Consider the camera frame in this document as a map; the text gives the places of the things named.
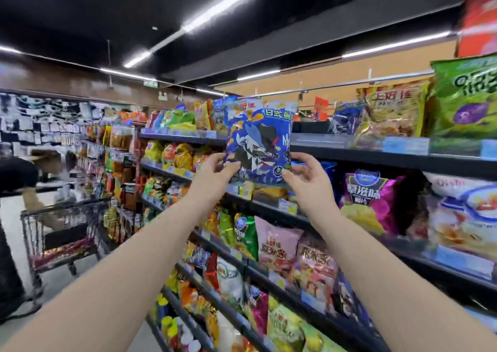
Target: black pants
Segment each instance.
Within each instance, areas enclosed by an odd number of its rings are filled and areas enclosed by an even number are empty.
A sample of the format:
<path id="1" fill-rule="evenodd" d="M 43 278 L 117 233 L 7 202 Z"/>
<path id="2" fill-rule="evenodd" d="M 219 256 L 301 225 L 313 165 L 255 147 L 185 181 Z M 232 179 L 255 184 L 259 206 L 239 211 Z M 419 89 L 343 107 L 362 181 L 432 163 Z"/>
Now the black pants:
<path id="1" fill-rule="evenodd" d="M 0 322 L 24 302 L 24 287 L 0 224 Z"/>

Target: right arm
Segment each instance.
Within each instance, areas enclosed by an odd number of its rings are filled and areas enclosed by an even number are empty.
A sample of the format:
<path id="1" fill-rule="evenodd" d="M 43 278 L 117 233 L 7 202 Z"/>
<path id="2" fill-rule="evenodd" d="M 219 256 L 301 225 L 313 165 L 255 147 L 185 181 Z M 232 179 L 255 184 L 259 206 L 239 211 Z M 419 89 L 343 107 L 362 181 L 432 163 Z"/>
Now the right arm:
<path id="1" fill-rule="evenodd" d="M 368 232 L 342 216 L 328 176 L 312 156 L 284 171 L 299 206 L 328 244 L 392 352 L 494 352 L 497 336 L 402 263 Z"/>

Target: white floor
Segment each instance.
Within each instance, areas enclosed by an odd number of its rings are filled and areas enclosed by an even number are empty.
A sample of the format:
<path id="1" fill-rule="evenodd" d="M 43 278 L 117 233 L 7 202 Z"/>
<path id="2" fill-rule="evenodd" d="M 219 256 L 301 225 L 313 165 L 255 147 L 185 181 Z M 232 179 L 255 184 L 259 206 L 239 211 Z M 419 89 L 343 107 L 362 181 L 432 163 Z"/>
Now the white floor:
<path id="1" fill-rule="evenodd" d="M 45 205 L 52 205 L 54 203 L 55 192 L 46 192 L 39 194 L 39 199 Z M 27 293 L 31 292 L 32 284 L 29 279 L 28 262 L 26 255 L 26 248 L 22 237 L 22 224 L 20 220 L 20 213 L 24 209 L 24 204 L 21 197 L 10 197 L 0 199 L 0 220 L 2 221 L 7 241 L 9 242 L 12 256 L 16 262 L 19 276 L 21 277 L 24 288 Z M 94 256 L 81 259 L 77 261 L 76 269 L 78 274 L 90 270 L 97 260 Z M 44 293 L 41 297 L 41 303 L 47 303 L 53 299 L 57 294 L 66 286 L 74 281 L 67 267 L 59 267 L 41 275 L 43 281 Z M 0 346 L 5 343 L 11 335 L 18 331 L 23 324 L 28 322 L 31 317 L 26 317 L 18 320 L 12 320 L 3 325 L 0 325 Z M 149 326 L 144 323 L 135 336 L 133 343 L 130 345 L 128 352 L 159 352 L 160 348 L 153 337 Z"/>

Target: fluorescent light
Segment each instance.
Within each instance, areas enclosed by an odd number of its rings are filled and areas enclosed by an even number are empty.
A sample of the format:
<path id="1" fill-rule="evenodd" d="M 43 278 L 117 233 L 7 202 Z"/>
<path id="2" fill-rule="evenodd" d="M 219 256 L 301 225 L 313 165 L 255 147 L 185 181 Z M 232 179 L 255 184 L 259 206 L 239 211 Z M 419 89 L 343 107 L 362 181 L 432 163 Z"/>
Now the fluorescent light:
<path id="1" fill-rule="evenodd" d="M 7 46 L 0 46 L 0 51 L 6 51 L 7 53 L 22 54 L 21 51 L 15 49 L 15 48 L 8 48 Z"/>
<path id="2" fill-rule="evenodd" d="M 191 32 L 193 29 L 198 28 L 202 24 L 208 22 L 211 18 L 224 12 L 233 4 L 238 3 L 239 1 L 241 0 L 223 0 L 222 2 L 216 4 L 214 7 L 209 8 L 207 11 L 205 11 L 189 24 L 183 26 L 181 29 L 187 33 Z"/>
<path id="3" fill-rule="evenodd" d="M 134 57 L 132 60 L 130 60 L 128 63 L 124 64 L 124 67 L 126 67 L 126 68 L 133 67 L 135 64 L 137 64 L 138 62 L 141 62 L 145 58 L 148 58 L 150 55 L 152 55 L 152 53 L 150 51 L 146 51 L 144 53 L 141 53 L 140 55 L 138 55 L 138 56 Z"/>
<path id="4" fill-rule="evenodd" d="M 378 51 L 388 50 L 389 48 L 398 48 L 399 46 L 405 46 L 413 43 L 435 40 L 437 38 L 447 37 L 451 33 L 452 33 L 451 31 L 446 31 L 438 34 L 424 35 L 422 37 L 413 38 L 411 40 L 390 43 L 383 46 L 377 46 L 376 48 L 368 48 L 366 50 L 353 51 L 351 53 L 345 53 L 344 55 L 342 55 L 342 58 L 350 58 L 352 56 L 366 55 L 370 53 L 376 53 Z"/>
<path id="5" fill-rule="evenodd" d="M 100 68 L 100 71 L 106 72 L 106 73 L 113 73 L 114 75 L 119 75 L 119 76 L 124 76 L 124 77 L 131 77 L 133 79 L 148 80 L 148 81 L 157 81 L 157 79 L 154 79 L 152 77 L 135 75 L 134 73 L 127 73 L 127 72 L 115 71 L 115 70 L 112 70 L 110 68 Z"/>
<path id="6" fill-rule="evenodd" d="M 252 79 L 254 77 L 259 77 L 259 76 L 271 75 L 273 73 L 279 73 L 279 72 L 281 72 L 281 70 L 272 70 L 272 71 L 268 71 L 268 72 L 256 73 L 255 75 L 249 75 L 249 76 L 239 77 L 237 79 L 237 81 L 246 80 L 246 79 Z"/>
<path id="7" fill-rule="evenodd" d="M 215 91 L 209 91 L 207 89 L 200 89 L 200 88 L 196 88 L 196 90 L 198 92 L 202 92 L 202 93 L 209 93 L 211 95 L 216 95 L 216 96 L 224 96 L 224 93 L 221 93 L 221 92 L 215 92 Z"/>

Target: left hand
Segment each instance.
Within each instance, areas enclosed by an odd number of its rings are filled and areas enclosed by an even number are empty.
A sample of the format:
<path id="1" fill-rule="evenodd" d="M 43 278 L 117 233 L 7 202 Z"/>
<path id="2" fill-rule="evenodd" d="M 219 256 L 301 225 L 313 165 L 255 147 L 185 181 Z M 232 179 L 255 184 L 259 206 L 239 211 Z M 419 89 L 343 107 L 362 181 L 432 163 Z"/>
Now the left hand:
<path id="1" fill-rule="evenodd" d="M 231 177 L 240 169 L 240 162 L 227 162 L 223 168 L 221 162 L 224 157 L 224 153 L 210 155 L 196 173 L 186 194 L 204 212 L 209 212 L 223 197 Z"/>

